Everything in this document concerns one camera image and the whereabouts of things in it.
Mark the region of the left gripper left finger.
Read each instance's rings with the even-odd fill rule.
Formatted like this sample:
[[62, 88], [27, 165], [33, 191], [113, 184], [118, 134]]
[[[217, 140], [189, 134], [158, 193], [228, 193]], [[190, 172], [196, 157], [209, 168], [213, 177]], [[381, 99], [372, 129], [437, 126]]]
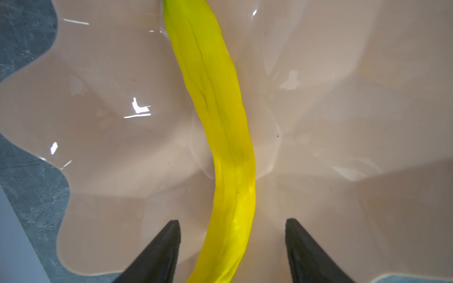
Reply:
[[180, 242], [179, 221], [171, 220], [113, 282], [171, 283], [178, 262]]

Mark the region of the small yellow banana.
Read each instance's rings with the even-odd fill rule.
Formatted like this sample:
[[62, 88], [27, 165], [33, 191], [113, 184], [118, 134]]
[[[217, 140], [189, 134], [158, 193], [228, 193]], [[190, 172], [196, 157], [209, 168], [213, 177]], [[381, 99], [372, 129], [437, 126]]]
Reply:
[[168, 37], [213, 155], [212, 214], [191, 283], [229, 283], [256, 212], [256, 160], [237, 71], [206, 1], [164, 1]]

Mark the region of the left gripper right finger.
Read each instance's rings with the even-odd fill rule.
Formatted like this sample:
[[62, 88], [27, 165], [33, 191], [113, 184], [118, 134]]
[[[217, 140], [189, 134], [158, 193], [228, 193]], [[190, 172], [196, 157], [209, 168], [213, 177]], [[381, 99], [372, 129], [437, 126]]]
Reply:
[[285, 222], [285, 246], [294, 283], [354, 283], [297, 219]]

